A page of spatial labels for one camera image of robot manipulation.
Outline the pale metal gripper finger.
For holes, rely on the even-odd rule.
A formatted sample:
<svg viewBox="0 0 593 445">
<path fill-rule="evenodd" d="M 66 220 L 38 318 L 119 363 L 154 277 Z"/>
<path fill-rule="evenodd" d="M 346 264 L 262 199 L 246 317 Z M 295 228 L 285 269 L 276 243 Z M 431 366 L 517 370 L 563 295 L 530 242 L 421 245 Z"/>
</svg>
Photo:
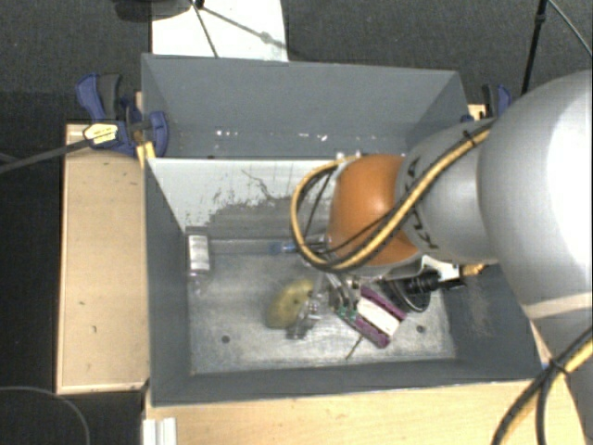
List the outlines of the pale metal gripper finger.
<svg viewBox="0 0 593 445">
<path fill-rule="evenodd" d="M 299 316 L 296 322 L 287 328 L 286 338 L 291 340 L 304 339 L 321 319 L 322 316 L 318 313 L 308 312 Z"/>
<path fill-rule="evenodd" d="M 300 307 L 298 320 L 300 322 L 318 322 L 322 318 L 323 294 L 310 291 Z"/>
</svg>

